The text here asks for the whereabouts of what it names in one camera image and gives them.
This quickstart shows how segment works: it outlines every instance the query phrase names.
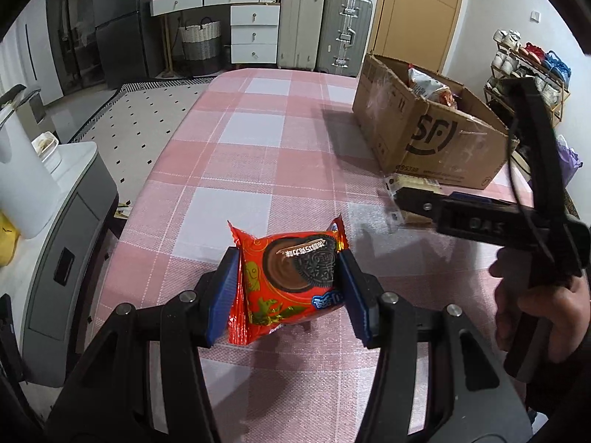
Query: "suitcase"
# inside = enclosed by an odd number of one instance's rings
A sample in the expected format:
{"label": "suitcase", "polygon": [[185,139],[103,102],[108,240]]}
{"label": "suitcase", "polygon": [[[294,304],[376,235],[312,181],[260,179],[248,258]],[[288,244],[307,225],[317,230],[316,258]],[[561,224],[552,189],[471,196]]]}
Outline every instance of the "suitcase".
{"label": "suitcase", "polygon": [[371,0],[324,0],[316,69],[357,76],[371,23]]}
{"label": "suitcase", "polygon": [[277,66],[314,70],[324,0],[281,0]]}

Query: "snack bag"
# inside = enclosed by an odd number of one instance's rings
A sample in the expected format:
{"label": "snack bag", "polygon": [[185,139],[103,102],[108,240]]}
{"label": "snack bag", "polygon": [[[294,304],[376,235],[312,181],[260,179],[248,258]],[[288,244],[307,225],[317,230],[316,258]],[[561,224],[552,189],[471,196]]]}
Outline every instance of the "snack bag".
{"label": "snack bag", "polygon": [[343,303],[335,288],[337,253],[348,248],[343,220],[326,231],[255,238],[232,226],[240,249],[229,342],[248,345],[283,324],[317,318]]}
{"label": "snack bag", "polygon": [[409,65],[409,88],[419,97],[457,110],[457,103],[450,88],[412,65]]}

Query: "pink checkered tablecloth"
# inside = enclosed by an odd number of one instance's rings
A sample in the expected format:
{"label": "pink checkered tablecloth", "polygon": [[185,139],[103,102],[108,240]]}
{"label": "pink checkered tablecloth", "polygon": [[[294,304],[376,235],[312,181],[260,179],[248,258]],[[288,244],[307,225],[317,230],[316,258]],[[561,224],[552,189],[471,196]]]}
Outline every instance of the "pink checkered tablecloth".
{"label": "pink checkered tablecloth", "polygon": [[[121,302],[144,308],[193,288],[233,244],[227,220],[265,236],[324,230],[341,213],[363,271],[415,305],[459,304],[492,339],[496,280],[487,268],[497,247],[395,226],[351,111],[356,86],[344,76],[279,69],[218,76],[134,204],[94,331]],[[511,200],[505,170],[474,193]],[[353,441],[378,357],[355,339],[344,308],[247,347],[226,340],[199,353],[222,440],[256,443]],[[411,432],[424,420],[426,374],[423,351]],[[161,401],[156,410],[162,426]]]}

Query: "yellow bag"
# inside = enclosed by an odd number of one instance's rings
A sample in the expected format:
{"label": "yellow bag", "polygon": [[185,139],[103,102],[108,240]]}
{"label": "yellow bag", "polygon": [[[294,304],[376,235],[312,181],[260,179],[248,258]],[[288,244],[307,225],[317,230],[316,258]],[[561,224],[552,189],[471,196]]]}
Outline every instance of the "yellow bag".
{"label": "yellow bag", "polygon": [[19,236],[20,232],[0,211],[0,266],[7,266],[13,259]]}

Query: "gray basket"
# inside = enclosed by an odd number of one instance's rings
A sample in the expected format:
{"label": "gray basket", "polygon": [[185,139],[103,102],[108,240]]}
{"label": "gray basket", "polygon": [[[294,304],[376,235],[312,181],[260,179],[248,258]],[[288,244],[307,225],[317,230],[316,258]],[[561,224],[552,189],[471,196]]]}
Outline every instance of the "gray basket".
{"label": "gray basket", "polygon": [[185,59],[201,61],[222,52],[222,26],[219,21],[179,28]]}

